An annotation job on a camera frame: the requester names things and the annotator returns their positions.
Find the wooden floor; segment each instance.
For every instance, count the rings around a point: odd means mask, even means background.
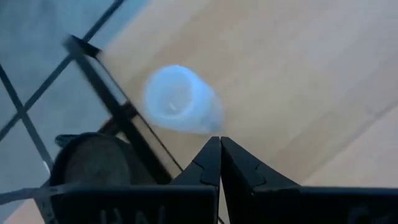
[[[398,187],[398,1],[153,0],[102,62],[138,109],[169,64],[219,94],[224,133],[305,185]],[[185,167],[209,136],[153,126]]]

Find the white plastic cup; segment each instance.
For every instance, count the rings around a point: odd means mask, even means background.
[[[223,124],[215,91],[188,68],[169,65],[151,75],[144,90],[146,118],[163,128],[208,134]]]

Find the black metal frame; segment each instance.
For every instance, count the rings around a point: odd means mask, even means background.
[[[126,135],[127,140],[131,143],[137,156],[143,161],[151,176],[158,184],[168,184],[172,180],[170,173],[165,169],[144,137],[142,137],[141,133],[131,122],[131,117],[128,118],[125,115],[122,106],[115,99],[109,88],[94,69],[94,66],[92,66],[85,56],[87,55],[95,59],[102,66],[101,62],[97,59],[97,55],[101,50],[75,36],[70,36],[64,45],[72,56],[72,59],[83,71],[84,76],[89,81],[96,94],[101,98],[105,107],[107,107],[108,111],[111,113],[113,120]],[[132,117],[139,116],[134,106],[132,106],[132,108]]]

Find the gray tile floor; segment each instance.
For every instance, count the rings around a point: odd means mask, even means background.
[[[125,0],[90,43],[103,48],[146,2]],[[113,0],[0,1],[0,65],[22,104],[67,56],[62,47],[65,37],[68,34],[83,37],[112,3]],[[123,102],[125,99],[117,87],[109,77],[103,76]],[[15,114],[16,107],[0,83],[0,128]],[[59,151],[53,143],[56,135],[96,131],[109,118],[74,63],[66,67],[27,114],[52,159]],[[0,193],[38,187],[48,176],[35,144],[19,120],[0,141]],[[1,206],[0,222],[21,203]]]

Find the translucent plastic cup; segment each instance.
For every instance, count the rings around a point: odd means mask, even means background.
[[[151,75],[144,112],[155,125],[186,133],[219,131],[223,110],[215,91],[188,68],[169,65]]]

